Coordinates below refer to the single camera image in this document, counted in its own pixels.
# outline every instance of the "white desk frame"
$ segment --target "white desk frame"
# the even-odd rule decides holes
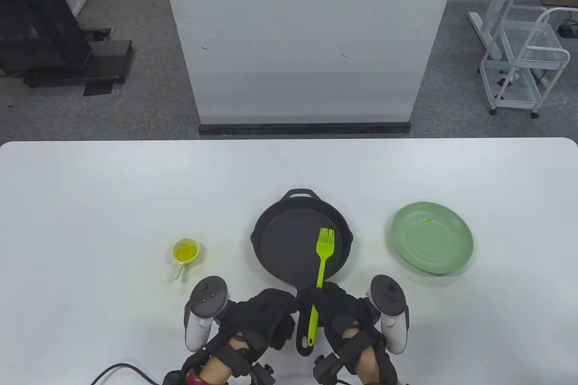
[[[477,12],[468,12],[468,19],[486,49],[492,41],[491,31],[500,17],[504,3],[506,0],[491,0],[483,18]],[[494,60],[502,58],[498,47],[494,47],[492,58]]]

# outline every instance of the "green plate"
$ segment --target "green plate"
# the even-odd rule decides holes
[[[459,271],[473,254],[468,224],[446,206],[427,201],[398,210],[392,240],[405,260],[434,274]]]

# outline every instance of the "red strap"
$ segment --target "red strap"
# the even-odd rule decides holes
[[[186,377],[186,385],[212,385],[208,382],[205,382],[200,377],[198,377],[195,372],[191,369]]]

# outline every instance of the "forearm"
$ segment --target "forearm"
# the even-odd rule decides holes
[[[229,344],[235,350],[248,348],[247,343],[234,338],[229,340]],[[199,377],[211,385],[224,385],[232,374],[233,372],[227,365],[223,364],[217,358],[212,357],[200,371]]]

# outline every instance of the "gray carpet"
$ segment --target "gray carpet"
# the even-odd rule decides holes
[[[467,18],[489,0],[449,0],[411,116],[410,137],[542,137],[578,141],[578,41],[539,119],[500,109],[489,116],[475,72],[484,50]],[[112,94],[83,97],[82,88],[31,90],[0,79],[0,144],[14,140],[196,139],[198,115],[169,0],[89,0],[86,27],[114,26],[136,53],[127,82]]]

